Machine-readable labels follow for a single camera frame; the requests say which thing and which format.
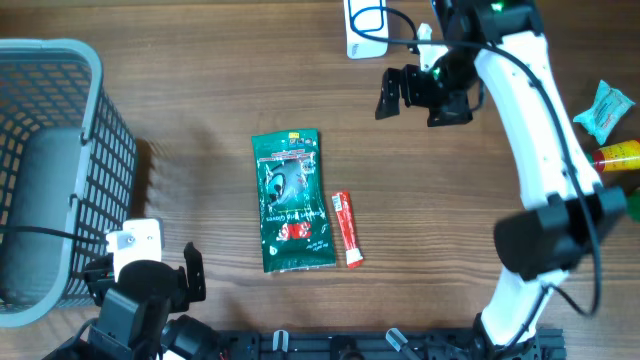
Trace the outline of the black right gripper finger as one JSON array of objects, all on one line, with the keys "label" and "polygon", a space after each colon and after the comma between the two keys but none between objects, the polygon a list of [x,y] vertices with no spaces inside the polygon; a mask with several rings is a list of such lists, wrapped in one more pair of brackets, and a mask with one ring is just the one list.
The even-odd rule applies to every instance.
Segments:
[{"label": "black right gripper finger", "polygon": [[454,92],[440,105],[429,108],[428,127],[465,125],[473,120],[468,95]]},{"label": "black right gripper finger", "polygon": [[382,77],[379,101],[375,110],[375,119],[383,120],[400,114],[400,78],[401,71],[388,68]]}]

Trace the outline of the green glove packet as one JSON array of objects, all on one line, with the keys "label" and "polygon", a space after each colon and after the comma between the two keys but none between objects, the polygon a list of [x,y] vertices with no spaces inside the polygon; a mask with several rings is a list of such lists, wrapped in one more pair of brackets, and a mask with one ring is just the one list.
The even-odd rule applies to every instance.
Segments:
[{"label": "green glove packet", "polygon": [[335,266],[319,132],[294,129],[256,135],[252,147],[263,271]]}]

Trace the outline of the red sauce sachet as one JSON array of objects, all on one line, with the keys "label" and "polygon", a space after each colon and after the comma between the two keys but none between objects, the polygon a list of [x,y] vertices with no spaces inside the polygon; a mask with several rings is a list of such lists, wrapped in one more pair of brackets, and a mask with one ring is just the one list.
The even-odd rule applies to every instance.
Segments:
[{"label": "red sauce sachet", "polygon": [[346,253],[346,264],[349,269],[359,267],[364,257],[361,253],[355,226],[355,218],[351,198],[348,192],[336,192],[331,197]]}]

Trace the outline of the pale green wipes packet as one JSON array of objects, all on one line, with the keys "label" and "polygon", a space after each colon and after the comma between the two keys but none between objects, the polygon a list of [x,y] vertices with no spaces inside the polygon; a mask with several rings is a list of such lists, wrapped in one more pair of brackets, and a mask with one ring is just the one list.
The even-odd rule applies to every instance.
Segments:
[{"label": "pale green wipes packet", "polygon": [[614,127],[634,105],[635,102],[619,89],[601,80],[592,106],[575,116],[573,122],[581,124],[599,145],[604,145]]}]

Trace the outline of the red yellow sauce bottle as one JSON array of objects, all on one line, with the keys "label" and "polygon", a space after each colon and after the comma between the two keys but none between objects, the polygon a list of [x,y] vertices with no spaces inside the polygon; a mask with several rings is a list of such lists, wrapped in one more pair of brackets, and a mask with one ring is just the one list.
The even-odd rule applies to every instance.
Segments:
[{"label": "red yellow sauce bottle", "polygon": [[639,148],[638,139],[628,140],[597,149],[587,159],[599,173],[638,170]]}]

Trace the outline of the green lid jar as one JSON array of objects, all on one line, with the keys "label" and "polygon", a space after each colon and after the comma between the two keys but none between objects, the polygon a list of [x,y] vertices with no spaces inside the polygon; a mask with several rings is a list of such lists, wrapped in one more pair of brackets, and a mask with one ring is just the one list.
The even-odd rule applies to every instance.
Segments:
[{"label": "green lid jar", "polygon": [[640,222],[640,189],[631,191],[627,198],[627,214],[636,223]]}]

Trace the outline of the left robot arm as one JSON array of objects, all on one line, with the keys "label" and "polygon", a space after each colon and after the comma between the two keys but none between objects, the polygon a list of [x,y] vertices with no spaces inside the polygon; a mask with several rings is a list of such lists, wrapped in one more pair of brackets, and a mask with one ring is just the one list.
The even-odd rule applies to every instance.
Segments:
[{"label": "left robot arm", "polygon": [[177,269],[135,260],[119,273],[108,254],[84,268],[99,315],[45,359],[223,359],[220,335],[185,314],[206,299],[201,253],[189,243]]}]

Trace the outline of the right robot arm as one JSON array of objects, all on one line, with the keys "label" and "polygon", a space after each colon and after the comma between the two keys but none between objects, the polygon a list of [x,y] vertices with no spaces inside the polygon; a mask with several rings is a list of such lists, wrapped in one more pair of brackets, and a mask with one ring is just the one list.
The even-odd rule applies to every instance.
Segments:
[{"label": "right robot arm", "polygon": [[494,244],[502,272],[474,324],[481,356],[530,346],[550,297],[584,257],[599,261],[604,237],[626,209],[583,153],[553,77],[549,46],[532,1],[437,1],[442,31],[415,30],[406,45],[416,66],[388,69],[377,119],[423,107],[431,127],[468,123],[471,86],[487,90],[513,152],[521,214],[499,221]]}]

